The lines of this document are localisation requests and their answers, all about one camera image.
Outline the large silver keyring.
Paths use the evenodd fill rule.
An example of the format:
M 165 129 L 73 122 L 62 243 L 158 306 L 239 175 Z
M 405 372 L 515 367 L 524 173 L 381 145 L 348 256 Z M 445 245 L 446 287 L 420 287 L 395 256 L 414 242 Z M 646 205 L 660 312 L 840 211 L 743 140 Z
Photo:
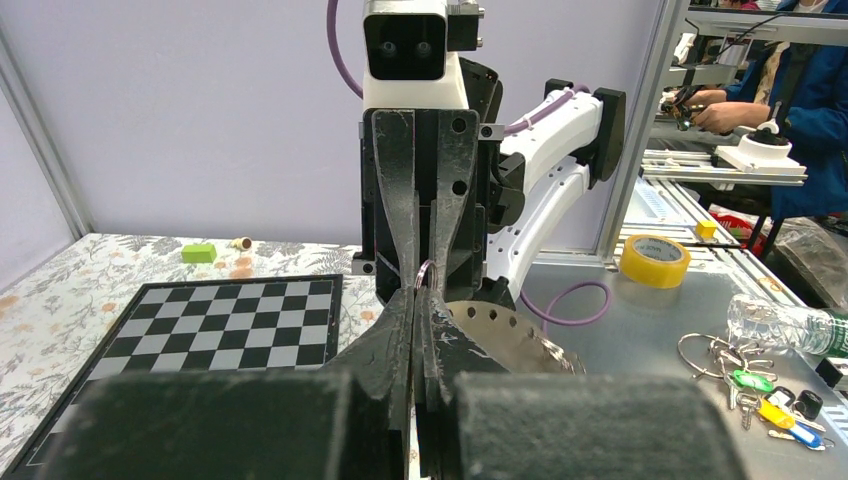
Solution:
M 435 291 L 435 262 L 419 268 L 415 287 L 424 288 L 425 350 L 441 373 L 507 371 L 582 375 L 579 356 L 551 341 L 543 329 L 519 313 L 490 302 L 447 302 Z

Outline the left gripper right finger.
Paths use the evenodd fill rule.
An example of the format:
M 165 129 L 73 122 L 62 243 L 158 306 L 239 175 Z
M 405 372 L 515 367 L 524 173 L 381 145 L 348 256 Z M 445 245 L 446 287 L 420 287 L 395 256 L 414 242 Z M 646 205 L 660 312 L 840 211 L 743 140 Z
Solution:
M 437 370 L 415 305 L 416 415 L 434 479 L 744 479 L 717 408 L 651 376 Z

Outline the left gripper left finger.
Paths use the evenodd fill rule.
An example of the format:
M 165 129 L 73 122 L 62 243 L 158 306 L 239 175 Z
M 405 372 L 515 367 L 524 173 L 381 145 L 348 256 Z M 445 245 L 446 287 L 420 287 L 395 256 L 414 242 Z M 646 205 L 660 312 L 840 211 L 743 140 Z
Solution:
M 404 479 L 414 293 L 313 371 L 126 374 L 87 392 L 41 479 Z

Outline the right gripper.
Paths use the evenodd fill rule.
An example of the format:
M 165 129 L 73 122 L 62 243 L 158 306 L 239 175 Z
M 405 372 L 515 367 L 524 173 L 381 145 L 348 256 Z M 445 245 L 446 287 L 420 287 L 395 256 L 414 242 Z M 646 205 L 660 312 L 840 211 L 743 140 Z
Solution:
M 498 140 L 474 110 L 369 109 L 362 117 L 362 251 L 376 296 L 414 287 L 427 260 L 448 302 L 498 301 L 504 279 L 485 271 Z

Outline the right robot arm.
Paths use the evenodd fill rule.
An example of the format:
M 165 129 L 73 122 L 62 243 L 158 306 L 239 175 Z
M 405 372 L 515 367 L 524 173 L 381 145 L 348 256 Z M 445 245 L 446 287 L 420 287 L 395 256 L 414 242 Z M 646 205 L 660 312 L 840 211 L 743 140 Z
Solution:
M 382 302 L 422 273 L 447 302 L 513 307 L 563 215 L 614 173 L 624 93 L 551 80 L 509 126 L 502 93 L 494 70 L 456 53 L 435 80 L 364 77 L 352 269 Z

